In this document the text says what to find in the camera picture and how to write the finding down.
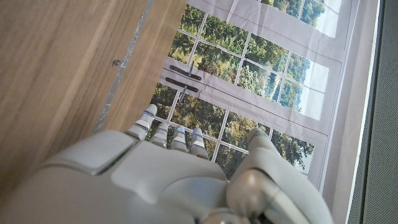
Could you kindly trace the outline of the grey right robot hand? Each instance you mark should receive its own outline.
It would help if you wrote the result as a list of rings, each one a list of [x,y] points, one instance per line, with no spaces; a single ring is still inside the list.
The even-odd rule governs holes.
[[[227,177],[200,129],[147,133],[150,105],[125,132],[102,131],[60,151],[1,206],[2,223],[331,223],[322,195],[260,128]]]

